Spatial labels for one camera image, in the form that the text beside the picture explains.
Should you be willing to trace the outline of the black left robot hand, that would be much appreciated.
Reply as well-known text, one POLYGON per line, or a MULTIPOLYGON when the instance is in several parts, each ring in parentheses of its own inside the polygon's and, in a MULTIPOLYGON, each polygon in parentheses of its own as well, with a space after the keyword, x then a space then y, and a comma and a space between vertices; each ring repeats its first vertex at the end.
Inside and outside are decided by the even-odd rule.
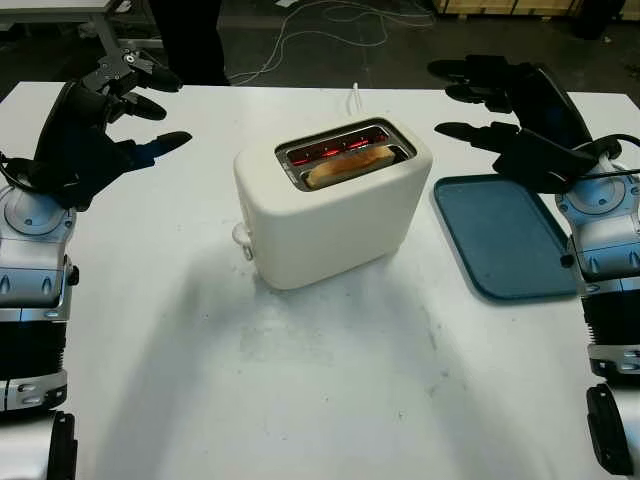
POLYGON ((152 167, 156 159, 192 136, 178 131, 146 144, 116 142, 107 135, 107 126, 123 116, 165 119, 162 106, 135 90, 177 93, 182 86, 171 70, 138 51, 122 49, 105 55, 94 71, 64 85, 43 126, 35 159, 55 165, 76 180, 152 167))

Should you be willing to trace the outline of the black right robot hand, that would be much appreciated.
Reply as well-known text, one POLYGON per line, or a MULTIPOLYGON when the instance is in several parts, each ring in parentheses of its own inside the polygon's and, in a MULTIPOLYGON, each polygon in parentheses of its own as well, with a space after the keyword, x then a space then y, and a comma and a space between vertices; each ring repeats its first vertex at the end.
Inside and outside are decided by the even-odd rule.
POLYGON ((494 113, 514 114, 522 127, 558 145, 577 147, 592 140, 568 93, 542 64, 468 55, 435 60, 428 71, 448 82, 445 92, 450 98, 482 104, 494 113))

